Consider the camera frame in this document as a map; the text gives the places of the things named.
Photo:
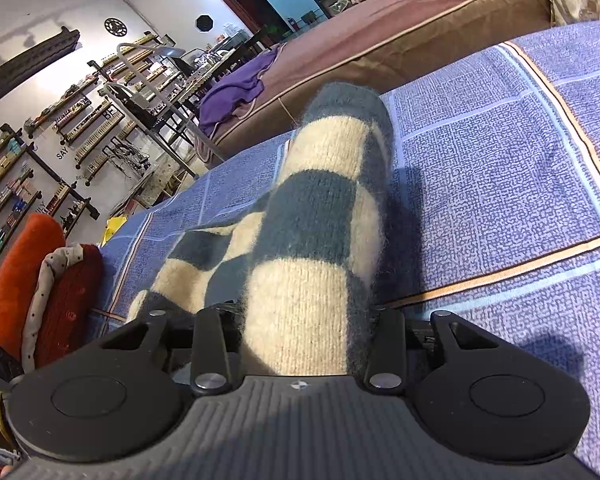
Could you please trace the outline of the green cream checkered sweater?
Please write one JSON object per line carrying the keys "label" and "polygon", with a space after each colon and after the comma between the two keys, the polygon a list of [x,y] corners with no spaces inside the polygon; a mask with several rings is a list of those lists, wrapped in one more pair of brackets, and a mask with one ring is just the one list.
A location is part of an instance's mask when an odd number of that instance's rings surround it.
{"label": "green cream checkered sweater", "polygon": [[392,151],[379,94],[326,84],[272,190],[233,221],[184,232],[129,318],[163,310],[183,327],[205,308],[229,306],[240,321],[246,373],[361,373]]}

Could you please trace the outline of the blue plaid bed sheet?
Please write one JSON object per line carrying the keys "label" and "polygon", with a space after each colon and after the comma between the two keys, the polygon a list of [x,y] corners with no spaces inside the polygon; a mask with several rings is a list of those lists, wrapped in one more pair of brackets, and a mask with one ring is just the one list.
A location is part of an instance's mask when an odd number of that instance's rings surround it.
{"label": "blue plaid bed sheet", "polygon": [[343,378],[253,379],[200,401],[125,479],[584,479],[600,475],[600,22],[498,44],[384,95],[388,245],[374,287],[446,309],[575,379],[576,452],[537,465],[447,448],[412,402]]}

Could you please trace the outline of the purple cloth on bed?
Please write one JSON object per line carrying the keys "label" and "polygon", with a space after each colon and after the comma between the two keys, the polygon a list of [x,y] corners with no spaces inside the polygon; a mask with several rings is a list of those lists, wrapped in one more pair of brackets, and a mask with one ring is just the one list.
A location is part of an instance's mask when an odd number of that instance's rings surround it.
{"label": "purple cloth on bed", "polygon": [[262,75],[273,65],[284,46],[276,44],[234,72],[222,77],[204,96],[199,107],[199,128],[206,136],[230,118],[240,104],[252,102],[264,91]]}

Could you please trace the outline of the metal display rack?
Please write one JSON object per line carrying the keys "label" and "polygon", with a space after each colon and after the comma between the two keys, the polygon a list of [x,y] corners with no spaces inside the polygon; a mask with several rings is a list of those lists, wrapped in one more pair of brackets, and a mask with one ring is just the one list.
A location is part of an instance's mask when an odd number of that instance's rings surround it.
{"label": "metal display rack", "polygon": [[116,60],[122,63],[126,70],[135,78],[138,78],[144,87],[151,93],[151,96],[159,102],[158,105],[151,107],[151,102],[140,91],[135,91],[125,84],[120,84],[112,78],[110,73],[107,73],[104,66],[99,65],[96,61],[91,60],[87,65],[94,68],[100,76],[105,78],[102,92],[114,101],[117,107],[120,107],[122,112],[131,118],[132,122],[142,130],[145,136],[158,145],[161,151],[165,152],[170,159],[178,164],[185,172],[196,179],[196,172],[189,167],[188,162],[174,151],[171,144],[161,135],[161,130],[164,127],[169,127],[173,131],[174,139],[180,138],[186,141],[193,148],[196,148],[195,142],[187,135],[190,131],[194,137],[208,151],[219,159],[220,162],[226,161],[225,154],[218,146],[208,137],[205,136],[199,127],[193,122],[192,116],[186,115],[180,110],[179,98],[184,96],[184,92],[188,88],[184,88],[177,96],[170,98],[156,87],[134,64],[126,57],[125,48],[141,50],[148,53],[150,58],[158,58],[159,61],[169,61],[179,75],[183,72],[178,68],[175,60],[180,60],[185,54],[181,48],[169,46],[168,44],[158,44],[157,47],[150,46],[147,42],[144,44],[136,44],[135,42],[122,42],[117,45]]}

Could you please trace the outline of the dark cluttered work table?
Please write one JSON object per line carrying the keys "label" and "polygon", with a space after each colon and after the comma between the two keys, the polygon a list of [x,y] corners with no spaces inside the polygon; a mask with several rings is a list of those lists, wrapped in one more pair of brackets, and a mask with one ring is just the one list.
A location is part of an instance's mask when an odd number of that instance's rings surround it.
{"label": "dark cluttered work table", "polygon": [[239,29],[235,35],[210,48],[192,49],[181,56],[171,56],[170,60],[189,82],[217,81],[276,44],[265,29],[260,29],[251,36]]}

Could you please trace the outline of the brown bed with maroon cover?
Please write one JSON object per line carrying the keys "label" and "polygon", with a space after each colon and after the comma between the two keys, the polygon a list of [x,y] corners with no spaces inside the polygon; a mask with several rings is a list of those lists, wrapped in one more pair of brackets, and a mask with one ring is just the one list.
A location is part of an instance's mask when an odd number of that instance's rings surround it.
{"label": "brown bed with maroon cover", "polygon": [[347,81],[384,93],[549,27],[546,0],[366,0],[280,47],[261,76],[262,92],[210,138],[232,157],[297,125],[324,84]]}

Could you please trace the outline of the round black wall clock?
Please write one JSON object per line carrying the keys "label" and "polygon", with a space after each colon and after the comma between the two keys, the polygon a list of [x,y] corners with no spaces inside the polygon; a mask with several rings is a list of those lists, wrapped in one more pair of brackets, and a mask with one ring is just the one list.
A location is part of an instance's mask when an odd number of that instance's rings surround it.
{"label": "round black wall clock", "polygon": [[125,22],[122,22],[120,18],[106,18],[104,27],[106,32],[115,37],[124,37],[128,33]]}

